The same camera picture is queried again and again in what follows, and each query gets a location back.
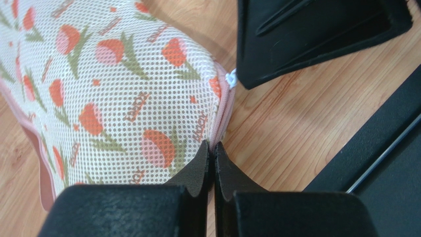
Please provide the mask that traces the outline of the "floral mesh laundry bag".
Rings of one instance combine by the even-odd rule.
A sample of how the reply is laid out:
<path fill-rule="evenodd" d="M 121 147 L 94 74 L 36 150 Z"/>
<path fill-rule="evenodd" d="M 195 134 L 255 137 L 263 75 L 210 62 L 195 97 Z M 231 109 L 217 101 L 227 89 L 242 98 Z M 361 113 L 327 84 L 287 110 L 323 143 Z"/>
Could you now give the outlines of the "floral mesh laundry bag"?
<path fill-rule="evenodd" d="M 50 210 L 78 184 L 163 184 L 213 149 L 237 77 L 140 0 L 3 0 L 0 91 Z"/>

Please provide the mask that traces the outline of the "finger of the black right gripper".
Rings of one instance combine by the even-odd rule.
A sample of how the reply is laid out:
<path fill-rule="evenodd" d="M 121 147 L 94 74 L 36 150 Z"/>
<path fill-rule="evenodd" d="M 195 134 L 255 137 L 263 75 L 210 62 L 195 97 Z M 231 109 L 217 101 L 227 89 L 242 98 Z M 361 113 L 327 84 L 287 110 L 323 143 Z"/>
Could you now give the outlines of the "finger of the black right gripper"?
<path fill-rule="evenodd" d="M 412 24 L 405 0 L 240 0 L 236 75 L 252 89 L 384 43 Z"/>

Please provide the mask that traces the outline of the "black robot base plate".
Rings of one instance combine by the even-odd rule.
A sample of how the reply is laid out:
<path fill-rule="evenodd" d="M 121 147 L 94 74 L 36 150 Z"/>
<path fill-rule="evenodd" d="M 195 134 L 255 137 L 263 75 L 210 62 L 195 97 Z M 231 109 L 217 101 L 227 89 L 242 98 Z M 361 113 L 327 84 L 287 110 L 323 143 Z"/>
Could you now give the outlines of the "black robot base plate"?
<path fill-rule="evenodd" d="M 412 72 L 305 190 L 357 196 L 381 237 L 420 236 L 420 68 Z"/>

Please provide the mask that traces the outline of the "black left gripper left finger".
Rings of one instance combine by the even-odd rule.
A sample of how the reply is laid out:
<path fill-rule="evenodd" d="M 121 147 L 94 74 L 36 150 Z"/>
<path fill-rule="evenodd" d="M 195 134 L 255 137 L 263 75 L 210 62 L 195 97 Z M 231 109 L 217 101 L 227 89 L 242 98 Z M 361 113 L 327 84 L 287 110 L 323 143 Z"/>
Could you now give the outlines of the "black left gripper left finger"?
<path fill-rule="evenodd" d="M 195 157 L 160 185 L 74 185 L 56 200 L 41 237 L 204 237 L 210 155 Z"/>

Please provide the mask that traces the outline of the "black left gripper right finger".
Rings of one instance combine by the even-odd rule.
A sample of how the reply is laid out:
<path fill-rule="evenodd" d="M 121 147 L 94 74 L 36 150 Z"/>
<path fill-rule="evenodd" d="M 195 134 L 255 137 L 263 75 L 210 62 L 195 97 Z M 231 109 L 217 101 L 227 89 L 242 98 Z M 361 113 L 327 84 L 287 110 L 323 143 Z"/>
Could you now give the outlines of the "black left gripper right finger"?
<path fill-rule="evenodd" d="M 218 237 L 375 237 L 365 205 L 338 192 L 270 192 L 230 160 L 222 143 L 215 161 Z"/>

